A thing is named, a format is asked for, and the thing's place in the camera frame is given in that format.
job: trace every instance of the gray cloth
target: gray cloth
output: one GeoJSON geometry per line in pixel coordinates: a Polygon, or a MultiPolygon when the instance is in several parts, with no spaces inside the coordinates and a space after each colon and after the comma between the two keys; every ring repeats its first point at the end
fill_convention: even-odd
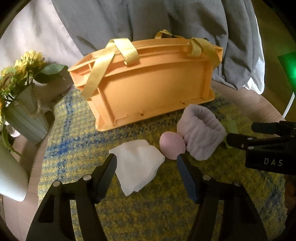
{"type": "Polygon", "coordinates": [[[152,39],[167,29],[224,48],[213,80],[239,89],[259,59],[259,39],[251,0],[52,0],[83,55],[103,49],[113,38],[152,39]]]}

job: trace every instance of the yellow rug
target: yellow rug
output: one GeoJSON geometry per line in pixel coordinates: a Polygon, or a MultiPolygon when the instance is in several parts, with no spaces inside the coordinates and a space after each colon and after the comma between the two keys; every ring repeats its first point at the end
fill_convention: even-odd
{"type": "MultiPolygon", "coordinates": [[[[221,121],[226,115],[236,121],[241,134],[256,135],[251,122],[230,102],[216,94],[216,99],[203,104],[221,121]]],[[[55,180],[77,181],[101,165],[108,151],[124,142],[146,139],[159,148],[165,131],[176,131],[183,110],[164,114],[106,132],[95,129],[95,118],[80,91],[71,90],[55,107],[55,123],[48,142],[38,186],[41,202],[55,180]]],[[[240,181],[252,198],[264,223],[268,237],[275,238],[284,229],[284,179],[282,175],[260,172],[244,166],[245,153],[226,149],[220,144],[206,161],[190,162],[203,174],[217,181],[240,181]]],[[[221,222],[219,206],[213,240],[217,240],[221,222]]],[[[116,175],[106,198],[96,206],[108,240],[186,240],[198,206],[187,197],[176,162],[165,160],[156,177],[138,193],[126,197],[116,175]]],[[[73,226],[77,241],[82,240],[75,202],[72,202],[73,226]]]]}

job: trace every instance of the white ribbed cup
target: white ribbed cup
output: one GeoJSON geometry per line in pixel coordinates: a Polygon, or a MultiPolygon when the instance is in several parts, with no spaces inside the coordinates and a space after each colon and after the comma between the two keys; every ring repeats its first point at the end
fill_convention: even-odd
{"type": "Polygon", "coordinates": [[[28,175],[4,146],[0,136],[0,194],[22,202],[28,190],[28,175]]]}

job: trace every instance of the yellow strap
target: yellow strap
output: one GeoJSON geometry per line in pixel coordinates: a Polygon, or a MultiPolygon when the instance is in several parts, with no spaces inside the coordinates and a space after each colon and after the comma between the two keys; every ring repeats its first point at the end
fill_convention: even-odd
{"type": "MultiPolygon", "coordinates": [[[[168,34],[177,38],[183,38],[179,35],[172,35],[170,32],[163,29],[156,34],[155,39],[160,39],[162,34],[168,34]]],[[[219,56],[215,50],[215,46],[207,40],[191,38],[189,44],[192,45],[191,56],[198,57],[201,55],[202,52],[204,52],[209,57],[209,60],[213,65],[213,69],[218,67],[221,63],[219,56]]],[[[96,59],[89,78],[81,93],[82,97],[84,97],[86,100],[92,97],[94,91],[98,88],[117,49],[122,54],[125,60],[124,63],[126,65],[139,60],[138,52],[129,39],[111,39],[105,49],[103,49],[100,56],[96,59]]]]}
{"type": "Polygon", "coordinates": [[[209,41],[200,38],[191,38],[189,44],[192,45],[191,56],[200,56],[202,52],[205,53],[205,55],[209,57],[209,60],[213,65],[213,69],[217,68],[221,63],[215,46],[209,41]]]}
{"type": "Polygon", "coordinates": [[[182,36],[180,36],[180,35],[173,35],[173,34],[171,34],[169,31],[167,31],[167,30],[165,30],[165,29],[159,31],[159,32],[155,35],[154,39],[161,39],[161,37],[162,37],[163,34],[167,34],[167,35],[170,35],[170,36],[174,36],[174,37],[176,37],[176,38],[178,38],[178,39],[184,39],[184,37],[182,37],[182,36]]]}
{"type": "Polygon", "coordinates": [[[99,86],[105,72],[112,61],[116,50],[119,50],[126,65],[139,60],[136,48],[127,38],[111,39],[100,56],[96,59],[81,96],[88,100],[99,86]]]}

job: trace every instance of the white napkin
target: white napkin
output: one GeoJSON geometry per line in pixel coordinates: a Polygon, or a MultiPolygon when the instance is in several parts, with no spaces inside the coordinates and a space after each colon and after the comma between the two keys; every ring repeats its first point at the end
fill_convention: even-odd
{"type": "Polygon", "coordinates": [[[109,153],[117,157],[115,173],[126,196],[148,184],[165,160],[164,155],[146,140],[125,142],[109,153]]]}

